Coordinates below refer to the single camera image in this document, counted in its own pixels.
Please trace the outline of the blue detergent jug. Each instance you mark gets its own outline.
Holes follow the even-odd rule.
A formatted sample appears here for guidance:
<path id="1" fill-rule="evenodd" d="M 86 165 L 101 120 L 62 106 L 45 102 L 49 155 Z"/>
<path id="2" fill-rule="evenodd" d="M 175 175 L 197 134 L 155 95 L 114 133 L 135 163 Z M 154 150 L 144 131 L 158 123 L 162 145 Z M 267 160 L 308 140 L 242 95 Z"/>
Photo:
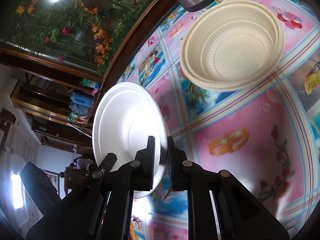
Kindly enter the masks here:
<path id="1" fill-rule="evenodd" d="M 75 94 L 71 95 L 70 98 L 73 103 L 76 103 L 78 105 L 85 106 L 88 108 L 91 108 L 93 106 L 93 98 L 92 97 L 75 93 Z"/>

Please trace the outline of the dark wooden cabinet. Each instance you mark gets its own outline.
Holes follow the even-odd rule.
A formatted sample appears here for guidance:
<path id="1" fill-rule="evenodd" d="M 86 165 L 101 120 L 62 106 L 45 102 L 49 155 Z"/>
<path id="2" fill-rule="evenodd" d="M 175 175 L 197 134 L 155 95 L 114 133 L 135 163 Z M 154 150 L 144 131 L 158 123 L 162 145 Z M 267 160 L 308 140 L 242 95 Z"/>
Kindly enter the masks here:
<path id="1" fill-rule="evenodd" d="M 10 95 L 32 116 L 88 126 L 108 79 L 121 74 L 175 0 L 1 0 L 1 63 L 25 72 Z M 91 108 L 70 96 L 93 98 Z"/>

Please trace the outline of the white foam bowl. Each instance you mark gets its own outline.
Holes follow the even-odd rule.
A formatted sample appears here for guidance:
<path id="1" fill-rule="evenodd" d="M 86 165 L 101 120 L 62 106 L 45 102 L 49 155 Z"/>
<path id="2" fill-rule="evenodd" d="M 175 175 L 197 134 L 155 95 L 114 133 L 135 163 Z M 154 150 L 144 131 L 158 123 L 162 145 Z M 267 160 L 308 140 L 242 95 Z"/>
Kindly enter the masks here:
<path id="1" fill-rule="evenodd" d="M 161 110 L 141 85 L 122 82 L 114 85 L 100 101 L 94 116 L 92 146 L 95 162 L 100 165 L 108 153 L 114 153 L 115 171 L 132 161 L 137 151 L 155 139 L 153 189 L 161 182 L 166 167 L 169 130 Z"/>

